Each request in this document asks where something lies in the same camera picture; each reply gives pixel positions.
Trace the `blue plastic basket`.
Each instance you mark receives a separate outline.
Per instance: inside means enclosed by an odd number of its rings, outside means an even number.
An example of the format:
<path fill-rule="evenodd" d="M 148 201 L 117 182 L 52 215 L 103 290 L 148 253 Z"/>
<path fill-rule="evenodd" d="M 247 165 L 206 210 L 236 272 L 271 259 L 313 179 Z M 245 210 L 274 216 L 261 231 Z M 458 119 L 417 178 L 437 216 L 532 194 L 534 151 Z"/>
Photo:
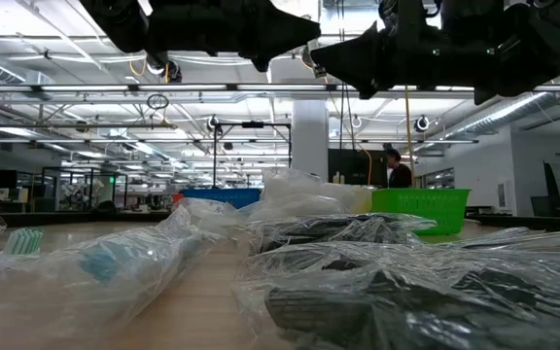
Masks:
<path fill-rule="evenodd" d="M 236 209 L 243 208 L 260 200 L 259 189 L 199 189 L 181 190 L 184 197 L 216 200 L 229 203 Z"/>

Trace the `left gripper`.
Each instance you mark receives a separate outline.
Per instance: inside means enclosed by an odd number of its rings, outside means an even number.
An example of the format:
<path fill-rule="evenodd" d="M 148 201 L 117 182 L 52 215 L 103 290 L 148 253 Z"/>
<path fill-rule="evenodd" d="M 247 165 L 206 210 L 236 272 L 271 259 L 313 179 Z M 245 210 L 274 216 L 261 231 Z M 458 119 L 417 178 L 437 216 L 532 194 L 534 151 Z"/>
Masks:
<path fill-rule="evenodd" d="M 320 24 L 270 0 L 150 0 L 144 50 L 238 53 L 266 72 L 273 57 L 320 36 Z"/>

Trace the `black metal rig frame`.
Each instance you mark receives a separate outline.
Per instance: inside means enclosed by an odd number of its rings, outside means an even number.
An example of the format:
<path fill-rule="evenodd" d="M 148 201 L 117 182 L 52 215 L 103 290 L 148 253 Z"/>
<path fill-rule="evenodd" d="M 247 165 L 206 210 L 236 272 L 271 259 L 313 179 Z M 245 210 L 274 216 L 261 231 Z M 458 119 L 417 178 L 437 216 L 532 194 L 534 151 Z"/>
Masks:
<path fill-rule="evenodd" d="M 283 158 L 289 166 L 293 162 L 293 128 L 289 123 L 286 122 L 262 122 L 262 121 L 246 121 L 246 122 L 220 122 L 219 120 L 212 118 L 208 123 L 209 128 L 213 133 L 213 173 L 212 182 L 213 188 L 217 188 L 217 173 L 218 173 L 218 147 L 224 146 L 225 143 L 230 143 L 234 145 L 238 144 L 255 144 L 255 143 L 268 143 L 276 145 L 277 143 L 285 143 L 288 147 L 287 154 L 285 156 L 279 156 L 275 153 L 272 157 L 274 159 Z M 234 128 L 242 129 L 265 129 L 271 128 L 273 130 L 274 137 L 271 139 L 258 139 L 256 137 L 243 138 L 243 139 L 227 139 L 227 136 Z"/>

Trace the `white building column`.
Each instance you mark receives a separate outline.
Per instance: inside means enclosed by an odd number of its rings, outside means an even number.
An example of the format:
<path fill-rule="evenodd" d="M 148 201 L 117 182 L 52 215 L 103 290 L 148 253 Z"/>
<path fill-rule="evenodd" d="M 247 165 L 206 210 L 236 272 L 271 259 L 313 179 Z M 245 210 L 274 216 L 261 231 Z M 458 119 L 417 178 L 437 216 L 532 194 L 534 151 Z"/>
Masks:
<path fill-rule="evenodd" d="M 324 100 L 293 102 L 292 168 L 328 180 L 329 111 Z"/>

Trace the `person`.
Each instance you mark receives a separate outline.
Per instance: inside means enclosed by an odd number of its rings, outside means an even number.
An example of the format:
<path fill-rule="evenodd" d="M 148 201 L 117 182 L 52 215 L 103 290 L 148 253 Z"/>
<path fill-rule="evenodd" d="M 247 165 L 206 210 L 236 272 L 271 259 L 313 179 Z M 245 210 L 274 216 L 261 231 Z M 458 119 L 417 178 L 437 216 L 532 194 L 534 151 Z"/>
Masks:
<path fill-rule="evenodd" d="M 387 166 L 391 170 L 388 179 L 390 189 L 404 189 L 412 186 L 412 172 L 410 168 L 402 164 L 402 156 L 395 149 L 385 151 Z"/>

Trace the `green plastic basket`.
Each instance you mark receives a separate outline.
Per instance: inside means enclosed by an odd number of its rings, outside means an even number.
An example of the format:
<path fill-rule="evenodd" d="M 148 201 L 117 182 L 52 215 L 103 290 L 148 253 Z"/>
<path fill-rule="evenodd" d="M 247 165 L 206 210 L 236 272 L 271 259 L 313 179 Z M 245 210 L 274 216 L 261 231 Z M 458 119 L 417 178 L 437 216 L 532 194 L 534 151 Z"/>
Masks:
<path fill-rule="evenodd" d="M 371 211 L 410 214 L 437 222 L 418 235 L 451 235 L 462 231 L 470 190 L 386 189 L 371 194 Z"/>

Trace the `black wall screen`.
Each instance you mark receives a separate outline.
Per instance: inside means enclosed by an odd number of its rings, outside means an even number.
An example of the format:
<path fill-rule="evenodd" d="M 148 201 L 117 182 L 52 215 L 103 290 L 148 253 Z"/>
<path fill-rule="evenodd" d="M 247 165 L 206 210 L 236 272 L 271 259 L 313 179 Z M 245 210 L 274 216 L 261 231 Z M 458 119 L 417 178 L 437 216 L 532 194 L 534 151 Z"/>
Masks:
<path fill-rule="evenodd" d="M 386 188 L 386 156 L 383 151 L 328 149 L 329 181 L 339 171 L 347 185 Z"/>

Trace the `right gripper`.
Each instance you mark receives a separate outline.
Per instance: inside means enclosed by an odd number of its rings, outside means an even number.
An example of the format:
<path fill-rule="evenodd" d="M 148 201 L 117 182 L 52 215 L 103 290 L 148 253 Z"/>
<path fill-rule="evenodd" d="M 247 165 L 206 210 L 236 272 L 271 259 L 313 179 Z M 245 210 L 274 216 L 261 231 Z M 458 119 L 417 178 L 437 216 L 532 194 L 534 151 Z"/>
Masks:
<path fill-rule="evenodd" d="M 380 0 L 383 30 L 375 21 L 359 37 L 314 50 L 311 57 L 341 81 L 368 81 L 357 84 L 362 100 L 397 85 L 505 91 L 499 50 L 507 39 L 504 0 L 434 2 L 431 12 L 423 0 Z"/>

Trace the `blue toothbrush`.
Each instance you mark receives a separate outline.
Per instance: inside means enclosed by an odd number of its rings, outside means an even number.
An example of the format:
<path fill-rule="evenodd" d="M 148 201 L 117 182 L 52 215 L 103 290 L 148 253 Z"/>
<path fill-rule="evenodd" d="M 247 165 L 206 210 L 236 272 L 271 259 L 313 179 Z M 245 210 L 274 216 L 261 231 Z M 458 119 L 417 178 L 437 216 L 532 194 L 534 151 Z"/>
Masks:
<path fill-rule="evenodd" d="M 180 207 L 154 227 L 0 257 L 0 340 L 93 342 L 127 325 L 221 239 Z"/>

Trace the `teal toothbrush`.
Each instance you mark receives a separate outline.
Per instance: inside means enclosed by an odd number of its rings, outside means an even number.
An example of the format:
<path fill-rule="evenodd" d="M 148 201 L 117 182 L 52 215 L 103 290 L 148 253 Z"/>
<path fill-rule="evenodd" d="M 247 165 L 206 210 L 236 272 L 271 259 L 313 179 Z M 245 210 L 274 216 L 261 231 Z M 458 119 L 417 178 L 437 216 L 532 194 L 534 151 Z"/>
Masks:
<path fill-rule="evenodd" d="M 13 231 L 0 253 L 0 257 L 36 255 L 40 251 L 44 231 L 36 227 L 20 228 Z"/>

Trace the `yellow plastic basket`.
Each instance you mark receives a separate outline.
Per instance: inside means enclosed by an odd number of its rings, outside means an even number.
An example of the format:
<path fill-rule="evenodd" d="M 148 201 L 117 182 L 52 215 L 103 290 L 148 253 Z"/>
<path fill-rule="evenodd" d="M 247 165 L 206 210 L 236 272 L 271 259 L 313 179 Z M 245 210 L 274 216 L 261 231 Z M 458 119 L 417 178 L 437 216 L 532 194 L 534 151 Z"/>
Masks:
<path fill-rule="evenodd" d="M 353 214 L 369 213 L 371 210 L 372 191 L 369 188 L 358 187 L 354 190 Z"/>

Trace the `black sponge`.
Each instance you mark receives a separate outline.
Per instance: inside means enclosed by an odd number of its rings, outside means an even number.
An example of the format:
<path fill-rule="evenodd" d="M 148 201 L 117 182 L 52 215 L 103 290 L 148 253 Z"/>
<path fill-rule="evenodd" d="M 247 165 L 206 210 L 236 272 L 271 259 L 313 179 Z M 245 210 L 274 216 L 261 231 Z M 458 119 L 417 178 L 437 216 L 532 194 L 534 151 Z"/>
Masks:
<path fill-rule="evenodd" d="M 334 214 L 254 222 L 245 232 L 250 235 L 249 255 L 255 256 L 286 245 L 332 241 L 414 244 L 419 242 L 416 231 L 437 225 L 409 214 Z"/>
<path fill-rule="evenodd" d="M 560 350 L 560 253 L 289 245 L 233 293 L 262 349 Z"/>

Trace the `black framed glass enclosure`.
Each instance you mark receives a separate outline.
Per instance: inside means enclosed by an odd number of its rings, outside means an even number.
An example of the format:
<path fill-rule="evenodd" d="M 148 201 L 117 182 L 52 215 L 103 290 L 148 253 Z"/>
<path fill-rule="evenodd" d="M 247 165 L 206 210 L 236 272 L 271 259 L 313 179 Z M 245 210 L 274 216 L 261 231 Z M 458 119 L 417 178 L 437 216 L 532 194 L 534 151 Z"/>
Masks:
<path fill-rule="evenodd" d="M 127 175 L 96 167 L 44 167 L 41 171 L 45 198 L 53 201 L 55 212 L 89 211 L 105 201 L 119 206 L 119 194 L 127 204 L 128 183 Z"/>

